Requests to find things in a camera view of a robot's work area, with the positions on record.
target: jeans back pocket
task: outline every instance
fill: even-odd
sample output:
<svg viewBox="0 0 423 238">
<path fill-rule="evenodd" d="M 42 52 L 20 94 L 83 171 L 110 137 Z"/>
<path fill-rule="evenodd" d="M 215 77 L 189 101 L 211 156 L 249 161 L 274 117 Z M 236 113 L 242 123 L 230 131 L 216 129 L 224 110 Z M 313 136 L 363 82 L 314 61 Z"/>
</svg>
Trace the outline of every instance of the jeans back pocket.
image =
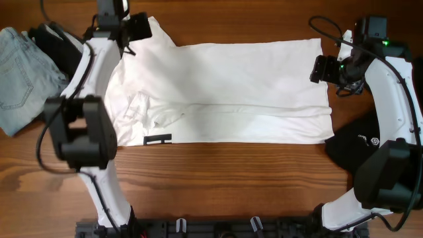
<svg viewBox="0 0 423 238">
<path fill-rule="evenodd" d="M 0 108 L 22 107 L 33 88 L 17 52 L 0 65 Z"/>
</svg>

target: white cloth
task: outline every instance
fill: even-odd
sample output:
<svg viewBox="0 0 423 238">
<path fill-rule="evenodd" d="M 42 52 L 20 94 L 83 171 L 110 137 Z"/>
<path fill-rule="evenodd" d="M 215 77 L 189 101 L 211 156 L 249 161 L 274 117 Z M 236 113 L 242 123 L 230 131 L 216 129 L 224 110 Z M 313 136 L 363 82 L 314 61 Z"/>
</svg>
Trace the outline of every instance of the white cloth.
<svg viewBox="0 0 423 238">
<path fill-rule="evenodd" d="M 320 39 L 176 47 L 131 42 L 104 99 L 119 145 L 172 134 L 173 143 L 322 143 L 333 136 L 327 84 L 309 80 Z"/>
</svg>

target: jeans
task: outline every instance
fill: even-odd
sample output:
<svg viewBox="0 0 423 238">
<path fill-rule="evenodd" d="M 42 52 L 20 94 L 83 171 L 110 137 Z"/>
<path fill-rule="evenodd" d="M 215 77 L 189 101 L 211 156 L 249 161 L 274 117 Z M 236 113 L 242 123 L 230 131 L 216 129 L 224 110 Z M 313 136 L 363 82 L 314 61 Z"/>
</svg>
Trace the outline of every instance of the jeans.
<svg viewBox="0 0 423 238">
<path fill-rule="evenodd" d="M 68 80 L 35 43 L 13 28 L 0 32 L 0 127 L 15 135 L 59 96 Z"/>
</svg>

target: wooden surface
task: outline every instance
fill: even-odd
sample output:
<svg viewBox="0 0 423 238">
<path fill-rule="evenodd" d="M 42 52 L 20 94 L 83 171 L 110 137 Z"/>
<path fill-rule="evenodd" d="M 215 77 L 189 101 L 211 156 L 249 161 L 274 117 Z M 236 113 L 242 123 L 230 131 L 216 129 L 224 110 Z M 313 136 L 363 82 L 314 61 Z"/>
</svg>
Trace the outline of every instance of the wooden surface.
<svg viewBox="0 0 423 238">
<path fill-rule="evenodd" d="M 213 1 L 131 0 L 133 13 L 147 11 L 179 45 L 204 42 L 271 42 L 319 37 L 307 26 L 325 15 L 343 30 L 367 14 L 389 19 L 391 39 L 423 54 L 422 1 Z M 51 19 L 82 35 L 96 13 L 95 0 L 46 0 Z M 27 30 L 42 22 L 36 0 L 0 0 L 0 28 Z M 323 39 L 325 54 L 337 54 Z M 372 98 L 338 99 L 329 90 L 334 130 L 373 107 Z M 72 237 L 76 221 L 96 211 L 74 176 L 42 172 L 34 158 L 41 124 L 15 138 L 0 133 L 0 237 Z M 324 153 L 324 145 L 201 143 L 120 148 L 120 185 L 139 218 L 249 218 L 301 216 L 346 192 L 348 174 Z M 58 165 L 50 137 L 42 155 Z M 397 222 L 399 216 L 391 216 Z M 390 233 L 379 220 L 372 237 L 421 237 L 423 212 L 412 212 L 403 230 Z"/>
</svg>

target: folded denim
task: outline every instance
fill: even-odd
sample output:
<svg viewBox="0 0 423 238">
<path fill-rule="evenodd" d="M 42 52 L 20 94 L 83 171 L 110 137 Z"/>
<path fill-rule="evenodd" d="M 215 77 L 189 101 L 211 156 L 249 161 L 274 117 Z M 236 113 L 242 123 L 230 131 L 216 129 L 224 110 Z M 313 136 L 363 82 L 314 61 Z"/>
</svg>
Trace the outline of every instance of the folded denim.
<svg viewBox="0 0 423 238">
<path fill-rule="evenodd" d="M 13 28 L 0 32 L 0 127 L 8 136 L 33 121 L 46 99 L 60 95 L 68 83 L 30 38 Z"/>
</svg>

